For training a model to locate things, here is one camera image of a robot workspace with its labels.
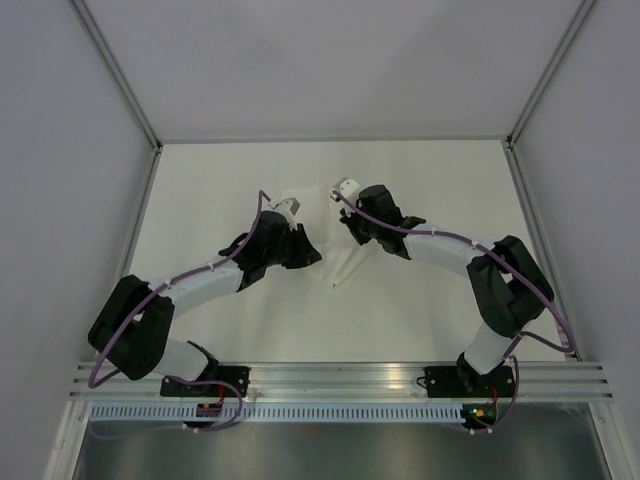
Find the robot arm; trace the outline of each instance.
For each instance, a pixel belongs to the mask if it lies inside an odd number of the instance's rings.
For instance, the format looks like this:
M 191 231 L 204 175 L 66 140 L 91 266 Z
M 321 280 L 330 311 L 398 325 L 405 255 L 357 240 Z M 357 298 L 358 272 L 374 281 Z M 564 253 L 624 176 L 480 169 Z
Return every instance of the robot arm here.
M 143 281 L 135 275 L 122 278 L 89 332 L 89 343 L 102 352 L 125 318 L 158 287 L 167 285 L 126 327 L 107 358 L 129 379 L 151 372 L 185 380 L 212 380 L 217 360 L 198 345 L 169 338 L 173 320 L 222 295 L 239 292 L 262 279 L 266 269 L 281 265 L 304 268 L 321 259 L 304 227 L 295 222 L 300 204 L 287 199 L 260 213 L 251 238 L 242 250 L 217 268 L 246 238 L 242 234 L 209 263 L 174 278 Z
M 334 187 L 335 191 L 365 214 L 388 225 L 422 232 L 436 229 L 424 219 L 403 217 L 384 185 L 361 189 L 354 180 L 343 179 Z M 335 193 L 332 196 L 339 200 Z M 467 385 L 477 380 L 471 377 L 490 374 L 498 367 L 513 339 L 544 310 L 544 305 L 531 291 L 518 280 L 503 277 L 506 272 L 472 245 L 454 238 L 392 231 L 356 215 L 348 206 L 341 211 L 340 221 L 361 245 L 375 239 L 388 253 L 433 263 L 471 281 L 484 322 L 458 359 L 459 376 Z M 481 243 L 553 300 L 551 287 L 519 239 L 507 236 L 500 241 Z

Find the white tabletop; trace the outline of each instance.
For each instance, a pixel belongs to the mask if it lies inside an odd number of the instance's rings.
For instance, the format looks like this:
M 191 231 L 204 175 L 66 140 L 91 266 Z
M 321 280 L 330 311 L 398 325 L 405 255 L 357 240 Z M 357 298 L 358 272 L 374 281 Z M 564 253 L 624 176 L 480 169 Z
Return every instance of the white tabletop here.
M 498 141 L 168 145 L 131 273 L 167 278 L 205 263 L 249 229 L 259 189 L 277 198 L 345 176 L 385 184 L 404 215 L 478 240 L 515 235 L 532 251 Z M 468 279 L 377 248 L 336 290 L 272 267 L 247 290 L 174 320 L 171 336 L 222 361 L 445 361 L 481 322 Z M 558 342 L 547 312 L 529 329 Z M 516 353 L 563 359 L 531 340 Z

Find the black mounting bracket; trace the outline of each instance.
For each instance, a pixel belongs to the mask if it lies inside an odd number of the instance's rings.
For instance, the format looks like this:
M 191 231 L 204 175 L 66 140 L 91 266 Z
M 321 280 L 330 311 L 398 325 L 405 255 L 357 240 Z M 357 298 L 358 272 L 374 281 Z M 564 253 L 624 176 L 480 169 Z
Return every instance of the black mounting bracket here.
M 493 388 L 500 398 L 511 398 L 515 393 L 515 380 L 511 367 L 503 365 L 487 375 L 479 376 L 472 389 L 460 378 L 456 365 L 433 366 L 424 369 L 424 385 L 429 398 L 493 398 Z
M 242 398 L 247 396 L 247 389 L 249 388 L 249 367 L 237 366 L 237 365 L 218 365 L 215 376 L 209 378 L 199 378 L 198 380 L 216 380 L 219 382 L 226 382 L 229 385 L 233 385 L 242 395 Z M 160 387 L 161 397 L 170 398 L 220 398 L 220 386 L 219 385 L 196 385 L 189 386 L 179 383 L 173 380 L 171 377 L 165 377 L 162 380 L 162 387 Z M 227 387 L 222 387 L 224 398 L 233 398 L 235 394 Z

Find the black connector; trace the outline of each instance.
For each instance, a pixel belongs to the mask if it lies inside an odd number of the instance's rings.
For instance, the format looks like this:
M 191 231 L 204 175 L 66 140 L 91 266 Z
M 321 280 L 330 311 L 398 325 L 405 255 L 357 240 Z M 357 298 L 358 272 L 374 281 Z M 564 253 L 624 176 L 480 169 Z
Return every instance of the black connector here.
M 121 278 L 89 331 L 89 343 L 102 352 L 127 315 L 144 300 L 149 284 L 135 275 Z M 164 355 L 175 308 L 171 300 L 156 296 L 115 343 L 107 359 L 129 379 L 139 380 L 153 371 Z
M 356 206 L 367 215 L 370 215 L 386 224 L 394 227 L 411 230 L 425 223 L 418 217 L 403 217 L 400 208 L 396 206 L 391 192 L 384 185 L 373 185 L 360 192 Z M 359 245 L 369 243 L 375 239 L 385 252 L 409 260 L 409 253 L 404 244 L 405 233 L 395 232 L 381 227 L 375 223 L 352 213 L 347 215 L 345 209 L 340 211 L 340 222 L 345 224 L 353 238 Z
M 219 255 L 229 256 L 246 238 L 243 233 L 233 243 L 220 250 Z M 256 231 L 233 261 L 243 272 L 240 290 L 261 280 L 267 268 L 282 265 L 286 269 L 308 267 L 322 260 L 322 255 L 313 248 L 302 224 L 291 230 L 287 219 L 274 211 L 260 213 Z
M 554 295 L 527 247 L 519 238 L 507 236 L 495 243 L 493 252 L 533 283 L 549 300 Z M 514 338 L 531 320 L 538 318 L 544 304 L 522 282 L 512 278 L 488 255 L 474 258 L 467 265 L 473 293 L 484 322 L 498 335 Z

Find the aluminum frame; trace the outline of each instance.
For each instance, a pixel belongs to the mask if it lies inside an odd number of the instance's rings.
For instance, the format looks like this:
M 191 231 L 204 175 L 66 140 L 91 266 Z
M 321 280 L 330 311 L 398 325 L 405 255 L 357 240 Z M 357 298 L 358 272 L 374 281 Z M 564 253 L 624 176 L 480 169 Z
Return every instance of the aluminum frame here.
M 111 52 L 106 38 L 85 1 L 68 0 L 68 2 L 85 28 L 90 41 L 105 63 L 116 86 L 121 91 L 125 103 L 129 106 L 155 153 L 149 166 L 148 177 L 139 195 L 139 209 L 132 218 L 126 251 L 120 263 L 119 271 L 125 274 L 131 265 L 144 219 L 155 172 L 162 153 L 162 141 L 154 133 L 153 127 L 142 110 L 124 72 Z M 536 110 L 558 68 L 566 60 L 571 45 L 598 3 L 599 0 L 582 0 L 518 116 L 511 133 L 502 140 L 507 163 L 511 170 L 515 190 L 536 256 L 552 287 L 557 292 L 556 302 L 559 308 L 569 319 L 572 318 L 572 311 L 570 306 L 563 301 L 562 286 L 555 274 L 553 259 L 549 252 L 539 215 L 529 193 L 526 177 L 520 168 L 516 142 L 526 128 L 529 118 Z M 410 139 L 435 140 L 445 138 L 411 137 Z M 446 139 L 461 140 L 467 138 Z M 498 138 L 491 136 L 474 137 L 474 139 L 496 140 Z M 304 140 L 327 141 L 332 139 L 283 138 L 277 141 Z M 335 140 L 372 141 L 390 140 L 390 138 L 338 138 Z M 258 141 L 270 142 L 276 141 L 276 139 L 238 139 L 238 142 Z M 566 343 L 566 338 L 562 334 L 560 338 L 563 343 Z M 580 356 L 577 355 L 575 358 L 569 356 L 565 362 L 521 362 L 521 395 L 518 398 L 518 402 L 545 402 L 559 405 L 566 402 L 588 403 L 613 478 L 638 478 L 637 474 L 635 474 L 637 467 L 629 461 L 629 457 L 625 454 L 625 443 L 616 426 L 616 416 L 612 409 L 614 399 L 604 371 L 597 363 L 580 360 Z M 94 402 L 142 401 L 146 405 L 163 405 L 168 401 L 159 396 L 159 376 L 150 376 L 141 382 L 130 382 L 116 377 L 100 390 L 89 390 L 86 386 L 86 380 L 91 365 L 89 362 L 80 363 L 74 374 L 73 383 L 70 386 L 69 402 L 62 418 L 45 478 L 71 478 Z M 426 365 L 426 363 L 250 364 L 249 366 L 252 367 L 252 386 L 249 388 L 248 401 L 254 402 L 256 405 L 257 403 L 255 402 L 271 405 L 279 402 L 297 402 L 298 404 L 310 405 L 314 402 L 317 404 L 318 401 L 325 404 L 338 402 L 342 405 L 349 403 L 362 404 L 363 402 L 386 405 L 416 406 L 424 405 L 425 403 L 436 405 L 437 402 L 442 401 L 428 399 L 424 390 L 413 383 L 414 379 L 421 374 L 421 368 Z M 468 399 L 457 399 L 457 401 L 460 403 L 470 402 Z

